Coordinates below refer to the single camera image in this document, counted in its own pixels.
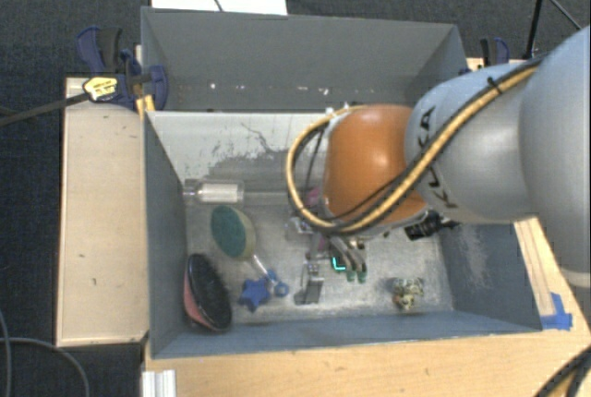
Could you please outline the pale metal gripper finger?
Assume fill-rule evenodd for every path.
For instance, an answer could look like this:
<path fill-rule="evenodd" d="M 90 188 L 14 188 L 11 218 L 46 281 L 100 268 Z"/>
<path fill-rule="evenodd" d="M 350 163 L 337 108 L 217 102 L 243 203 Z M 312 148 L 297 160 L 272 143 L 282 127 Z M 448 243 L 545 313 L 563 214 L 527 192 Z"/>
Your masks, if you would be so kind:
<path fill-rule="evenodd" d="M 320 274 L 320 265 L 307 262 L 303 265 L 300 275 L 300 290 L 295 293 L 294 301 L 297 306 L 317 304 L 324 284 Z"/>
<path fill-rule="evenodd" d="M 285 237 L 287 239 L 309 239 L 312 229 L 299 218 L 292 217 L 285 224 Z"/>

